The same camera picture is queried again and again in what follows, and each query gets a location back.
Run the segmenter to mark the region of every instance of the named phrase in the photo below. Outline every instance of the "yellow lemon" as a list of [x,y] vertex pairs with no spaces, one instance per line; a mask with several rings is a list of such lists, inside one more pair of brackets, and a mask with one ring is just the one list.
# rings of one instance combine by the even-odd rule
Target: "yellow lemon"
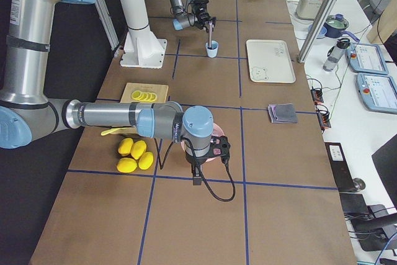
[[143,140],[137,141],[132,145],[131,155],[135,159],[139,159],[146,151],[146,143]]
[[154,161],[153,153],[150,151],[145,152],[139,159],[138,167],[141,170],[147,170],[153,164],[153,161]]
[[129,155],[133,144],[134,141],[131,138],[123,139],[118,145],[118,153],[120,153],[121,156]]
[[117,170],[121,173],[131,173],[134,172],[138,165],[136,161],[132,158],[121,158],[117,163]]

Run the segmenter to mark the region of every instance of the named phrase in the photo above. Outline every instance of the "blue tape line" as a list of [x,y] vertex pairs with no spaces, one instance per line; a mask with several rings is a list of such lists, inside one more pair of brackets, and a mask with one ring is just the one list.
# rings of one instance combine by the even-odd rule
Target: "blue tape line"
[[[69,169],[68,172],[72,173],[82,173],[82,174],[98,174],[98,175],[113,175],[113,176],[138,176],[146,178],[154,178],[151,174],[133,174],[133,173],[118,173],[118,172],[108,172],[108,171],[91,171],[82,169]],[[182,176],[167,176],[167,175],[156,175],[157,178],[161,179],[173,179],[173,180],[192,180],[189,177]],[[207,179],[210,182],[220,182],[220,183],[230,183],[229,180],[222,179]],[[236,184],[250,185],[250,186],[273,186],[273,187],[291,187],[296,189],[323,189],[329,191],[337,191],[337,187],[329,186],[303,186],[300,184],[279,184],[279,183],[269,183],[269,182],[255,182],[255,181],[235,181]]]
[[147,178],[154,177],[151,174],[120,173],[120,172],[93,171],[93,170],[80,170],[80,169],[68,169],[68,172],[84,173],[84,174],[116,175],[116,176],[138,176],[138,177],[147,177]]
[[120,99],[97,99],[97,101],[120,102]]
[[[160,141],[159,144],[159,151],[161,151],[161,145],[163,144],[163,140]],[[138,255],[138,262],[137,265],[141,264],[142,260],[142,254],[143,254],[143,246],[145,245],[145,237],[146,237],[146,230],[148,227],[148,222],[149,222],[149,215],[150,215],[150,207],[151,207],[151,200],[153,198],[153,191],[154,191],[154,184],[156,182],[156,173],[157,173],[157,168],[158,168],[158,159],[156,159],[156,167],[154,169],[154,177],[151,182],[151,189],[150,189],[150,195],[149,195],[149,202],[148,202],[148,208],[146,209],[146,217],[145,217],[145,224],[143,226],[143,232],[142,232],[142,239],[141,239],[141,246],[139,248],[139,255]]]
[[[175,18],[173,17],[156,17],[156,16],[148,16],[150,19],[169,19],[169,20],[174,20]],[[242,21],[237,21],[237,20],[228,20],[228,19],[217,19],[217,22],[242,22]]]
[[[110,101],[110,102],[120,102],[119,99],[97,99],[97,101]],[[181,106],[185,107],[194,107],[197,105],[193,104],[180,104]],[[247,108],[247,107],[229,107],[229,106],[211,106],[211,105],[201,105],[207,108],[215,108],[215,109],[231,109],[231,110],[248,110],[248,111],[268,111],[268,108]],[[307,111],[296,111],[298,114],[308,114],[308,115],[316,115],[316,112],[307,112]]]
[[[194,54],[179,54],[179,56],[187,56],[187,57],[208,57],[208,56],[205,56],[205,55],[194,55]],[[217,56],[217,58],[238,59],[238,57],[225,57],[225,56]]]
[[292,25],[291,22],[270,22],[270,21],[265,21],[265,23],[268,23],[268,24],[290,24],[290,25]]
[[240,130],[241,130],[241,159],[243,163],[243,202],[244,202],[244,229],[246,237],[246,265],[249,265],[249,237],[248,237],[248,208],[247,208],[247,187],[246,187],[246,161],[244,144],[244,121],[243,110],[240,109]]
[[176,48],[176,57],[175,57],[175,62],[174,62],[174,70],[172,71],[172,76],[171,78],[174,79],[175,78],[175,72],[176,72],[176,65],[178,62],[178,56],[179,56],[179,48],[181,46],[181,40],[178,40],[178,47]]
[[[237,57],[240,58],[240,36],[239,36],[239,27],[238,27],[238,0],[236,0],[236,27],[237,27]],[[239,87],[239,97],[243,96],[243,87],[241,82],[241,65],[240,59],[238,60],[238,87]]]
[[248,186],[275,186],[275,187],[289,187],[293,189],[322,189],[325,191],[337,191],[337,187],[332,186],[302,186],[300,184],[279,184],[279,183],[266,183],[266,182],[245,182]]

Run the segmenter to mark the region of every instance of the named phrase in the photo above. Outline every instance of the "white paper cup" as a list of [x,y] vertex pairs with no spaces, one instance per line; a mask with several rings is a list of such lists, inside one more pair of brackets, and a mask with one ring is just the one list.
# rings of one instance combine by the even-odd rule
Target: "white paper cup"
[[212,41],[212,49],[209,49],[208,42],[205,43],[205,49],[207,50],[208,57],[210,58],[216,57],[216,54],[218,54],[218,46],[219,44],[215,40]]

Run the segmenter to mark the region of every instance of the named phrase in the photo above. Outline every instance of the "metal pole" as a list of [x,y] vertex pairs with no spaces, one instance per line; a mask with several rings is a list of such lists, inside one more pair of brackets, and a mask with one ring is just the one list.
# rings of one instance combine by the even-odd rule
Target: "metal pole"
[[319,34],[322,26],[324,25],[325,19],[331,12],[332,7],[334,6],[336,0],[324,0],[321,5],[316,18],[313,22],[313,27],[311,28],[305,42],[303,43],[302,49],[298,55],[299,62],[305,62],[306,57],[308,56],[311,46],[313,45],[314,40]]
[[110,47],[112,50],[114,50],[118,45],[118,38],[112,23],[112,19],[110,18],[109,11],[107,10],[106,2],[105,0],[97,0],[95,2],[95,6],[98,11],[99,19],[104,26]]

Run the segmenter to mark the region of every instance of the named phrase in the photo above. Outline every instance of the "robotic arm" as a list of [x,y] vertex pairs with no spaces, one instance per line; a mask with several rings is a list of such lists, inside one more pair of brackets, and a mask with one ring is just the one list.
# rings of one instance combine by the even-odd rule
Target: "robotic arm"
[[[199,185],[203,180],[207,185],[201,165],[208,158],[217,156],[221,156],[227,165],[230,148],[226,137],[211,136],[213,117],[207,108],[195,106],[183,112],[175,102],[98,104],[48,99],[43,94],[53,11],[59,1],[61,0],[12,0],[4,86],[0,90],[0,148],[25,146],[67,128],[135,126],[138,134],[143,137],[166,138],[174,143],[184,140],[185,157],[192,166],[194,184]],[[87,4],[95,2],[64,1]],[[208,15],[207,2],[208,0],[191,0],[193,13],[188,14],[183,10],[180,0],[172,0],[173,12],[181,22],[190,18],[196,27],[211,32],[215,18]],[[138,19],[138,22],[146,24],[147,17],[134,19],[129,16],[127,19],[130,22]],[[137,39],[142,40],[142,33],[148,30],[148,25],[142,28],[132,27],[130,30],[136,32]]]
[[212,45],[212,32],[215,27],[216,17],[211,17],[207,11],[208,0],[189,0],[186,7],[182,0],[170,0],[171,12],[175,16],[174,28],[182,30],[195,26],[208,33],[208,44]]

